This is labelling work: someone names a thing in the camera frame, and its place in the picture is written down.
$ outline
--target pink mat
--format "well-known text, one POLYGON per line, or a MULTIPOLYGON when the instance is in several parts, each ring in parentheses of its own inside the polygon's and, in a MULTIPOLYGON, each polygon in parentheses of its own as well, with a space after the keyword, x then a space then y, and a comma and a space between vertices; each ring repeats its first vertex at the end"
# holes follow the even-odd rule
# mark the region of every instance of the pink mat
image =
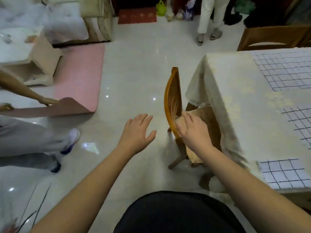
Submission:
POLYGON ((54 74, 54 98, 60 99, 58 105, 14 109, 0 115, 35 118, 95 112, 104 52, 103 43, 70 47, 54 74))

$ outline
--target white tablecloth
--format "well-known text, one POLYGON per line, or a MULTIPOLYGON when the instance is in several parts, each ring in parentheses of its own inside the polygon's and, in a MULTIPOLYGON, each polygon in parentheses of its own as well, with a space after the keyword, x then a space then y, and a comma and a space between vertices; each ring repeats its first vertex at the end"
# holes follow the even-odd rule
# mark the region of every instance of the white tablecloth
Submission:
MULTIPOLYGON (((311 149, 308 141, 310 138, 311 142, 311 124, 310 132, 307 124, 300 128, 295 124, 302 119, 309 120, 310 82, 310 48, 209 53, 199 63, 186 98, 196 106, 202 103, 212 106, 225 155, 260 180, 272 183, 265 179, 267 175, 261 172, 260 162, 299 159, 299 170, 311 176, 311 152, 308 150, 311 149), (304 117, 290 117, 301 110, 305 112, 304 117)), ((288 185, 280 186, 282 179, 277 172, 284 174, 284 171, 269 170, 275 174, 274 184, 270 184, 272 188, 309 189, 311 181, 304 183, 305 179, 300 176, 293 181, 301 185, 291 184, 291 178, 287 178, 288 185)))

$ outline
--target grid pattern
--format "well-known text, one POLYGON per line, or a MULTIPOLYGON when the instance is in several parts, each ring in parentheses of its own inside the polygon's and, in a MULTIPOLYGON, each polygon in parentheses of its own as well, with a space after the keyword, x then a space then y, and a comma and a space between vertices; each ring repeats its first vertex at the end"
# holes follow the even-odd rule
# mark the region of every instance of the grid pattern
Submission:
POLYGON ((311 187, 310 176, 299 159, 266 160, 259 162, 259 167, 272 189, 311 187))
POLYGON ((294 131, 308 150, 311 150, 311 104, 283 108, 286 120, 294 123, 294 131))
POLYGON ((274 91, 311 88, 311 50, 251 51, 258 68, 274 91))

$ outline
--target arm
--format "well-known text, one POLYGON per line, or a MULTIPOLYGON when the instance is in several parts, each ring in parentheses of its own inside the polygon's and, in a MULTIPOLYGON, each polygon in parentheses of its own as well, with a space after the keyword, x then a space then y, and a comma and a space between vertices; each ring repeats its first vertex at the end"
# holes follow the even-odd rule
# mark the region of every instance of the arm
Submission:
POLYGON ((30 233, 87 233, 127 162, 156 137, 146 129, 152 116, 137 115, 125 124, 115 150, 65 196, 30 233))
POLYGON ((217 176, 256 231, 311 232, 310 215, 213 147, 200 118, 183 116, 186 129, 178 127, 183 141, 217 176))
POLYGON ((20 96, 28 97, 34 100, 39 101, 41 104, 57 104, 57 100, 53 100, 50 98, 45 98, 34 91, 30 90, 23 83, 18 81, 16 78, 11 76, 10 74, 0 70, 0 87, 3 89, 13 92, 14 94, 18 94, 20 96))

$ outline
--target red doormat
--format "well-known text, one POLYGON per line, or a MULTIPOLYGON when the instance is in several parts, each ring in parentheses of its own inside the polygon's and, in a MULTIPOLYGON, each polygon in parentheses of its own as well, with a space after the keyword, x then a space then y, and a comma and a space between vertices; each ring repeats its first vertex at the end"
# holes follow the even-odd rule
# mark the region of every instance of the red doormat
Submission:
POLYGON ((118 24, 156 22, 156 8, 139 8, 119 10, 118 24))

